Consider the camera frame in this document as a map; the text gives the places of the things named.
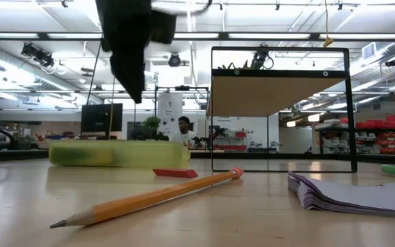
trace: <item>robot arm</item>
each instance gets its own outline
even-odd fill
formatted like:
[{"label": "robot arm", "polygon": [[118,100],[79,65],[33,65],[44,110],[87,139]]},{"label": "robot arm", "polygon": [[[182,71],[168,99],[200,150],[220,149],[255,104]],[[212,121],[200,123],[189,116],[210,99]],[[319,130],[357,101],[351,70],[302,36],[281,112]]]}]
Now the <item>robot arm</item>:
[{"label": "robot arm", "polygon": [[[201,14],[212,4],[208,0]],[[149,41],[171,44],[175,35],[176,16],[153,10],[150,0],[96,0],[104,36],[101,47],[111,51],[112,74],[129,93],[135,103],[141,103],[145,90],[144,49]]]}]

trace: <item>wooden board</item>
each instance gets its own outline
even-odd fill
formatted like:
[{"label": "wooden board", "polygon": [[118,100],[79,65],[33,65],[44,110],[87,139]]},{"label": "wooden board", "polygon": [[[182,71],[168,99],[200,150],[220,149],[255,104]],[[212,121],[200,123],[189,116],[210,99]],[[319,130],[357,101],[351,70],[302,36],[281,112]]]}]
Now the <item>wooden board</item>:
[{"label": "wooden board", "polygon": [[[217,160],[220,169],[345,169],[345,161]],[[303,174],[345,185],[395,183],[378,164],[357,174]],[[198,178],[209,160],[191,160]],[[50,166],[45,159],[0,163],[0,246],[395,246],[395,218],[305,210],[287,189],[287,174],[245,173],[154,207],[90,227],[49,225],[92,204],[161,189],[188,178],[151,169]]]},{"label": "wooden board", "polygon": [[267,117],[345,79],[214,77],[207,115]]}]

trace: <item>pencil tip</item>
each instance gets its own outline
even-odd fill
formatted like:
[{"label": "pencil tip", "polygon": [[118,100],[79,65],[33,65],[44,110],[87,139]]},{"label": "pencil tip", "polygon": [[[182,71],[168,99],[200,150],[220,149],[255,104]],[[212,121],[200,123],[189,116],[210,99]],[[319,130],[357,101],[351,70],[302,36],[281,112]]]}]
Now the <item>pencil tip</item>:
[{"label": "pencil tip", "polygon": [[57,228],[57,227],[63,227],[67,225],[67,221],[66,220],[61,220],[55,224],[52,224],[51,226],[49,226],[50,228]]}]

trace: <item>workbench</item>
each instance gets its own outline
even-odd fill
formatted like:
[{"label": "workbench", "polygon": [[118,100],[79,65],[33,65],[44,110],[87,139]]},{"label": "workbench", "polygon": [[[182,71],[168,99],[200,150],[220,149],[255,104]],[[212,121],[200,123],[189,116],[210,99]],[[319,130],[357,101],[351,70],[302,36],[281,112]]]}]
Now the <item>workbench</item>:
[{"label": "workbench", "polygon": [[[345,161],[223,162],[226,169],[348,167]],[[191,168],[198,178],[213,174],[210,160],[192,160]],[[369,163],[360,163],[356,174],[303,175],[346,185],[395,182]],[[302,209],[287,189],[287,174],[265,172],[245,173],[94,226],[49,229],[92,204],[185,181],[156,177],[150,169],[57,167],[45,159],[1,162],[0,246],[395,246],[395,218]]]}]

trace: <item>white machine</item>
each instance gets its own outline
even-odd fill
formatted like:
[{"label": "white machine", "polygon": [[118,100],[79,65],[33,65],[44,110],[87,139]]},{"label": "white machine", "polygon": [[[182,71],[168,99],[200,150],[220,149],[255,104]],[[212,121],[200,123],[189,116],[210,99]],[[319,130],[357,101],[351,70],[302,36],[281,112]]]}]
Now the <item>white machine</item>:
[{"label": "white machine", "polygon": [[159,132],[170,137],[179,132],[178,118],[182,116],[182,93],[161,93],[158,98]]}]

